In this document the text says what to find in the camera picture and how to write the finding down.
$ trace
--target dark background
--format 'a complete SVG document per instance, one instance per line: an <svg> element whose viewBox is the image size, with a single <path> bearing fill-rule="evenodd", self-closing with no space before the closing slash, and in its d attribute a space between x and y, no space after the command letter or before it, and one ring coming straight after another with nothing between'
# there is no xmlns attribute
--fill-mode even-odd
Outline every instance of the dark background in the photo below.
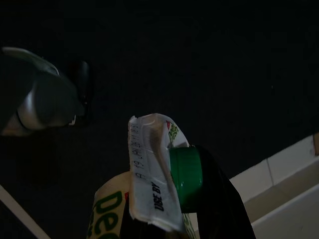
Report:
<svg viewBox="0 0 319 239"><path fill-rule="evenodd" d="M0 184L53 239L84 238L95 191L129 170L133 115L170 116L228 177L319 131L317 9L152 2L1 3L1 45L95 74L89 127L0 138Z"/></svg>

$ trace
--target green bottle cap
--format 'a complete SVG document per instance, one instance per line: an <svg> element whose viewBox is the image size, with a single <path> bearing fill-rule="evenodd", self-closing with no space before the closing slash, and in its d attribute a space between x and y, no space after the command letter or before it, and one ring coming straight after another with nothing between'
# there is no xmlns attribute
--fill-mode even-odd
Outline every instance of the green bottle cap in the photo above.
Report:
<svg viewBox="0 0 319 239"><path fill-rule="evenodd" d="M200 202L203 175L195 147L171 148L170 172L182 213L194 213Z"/></svg>

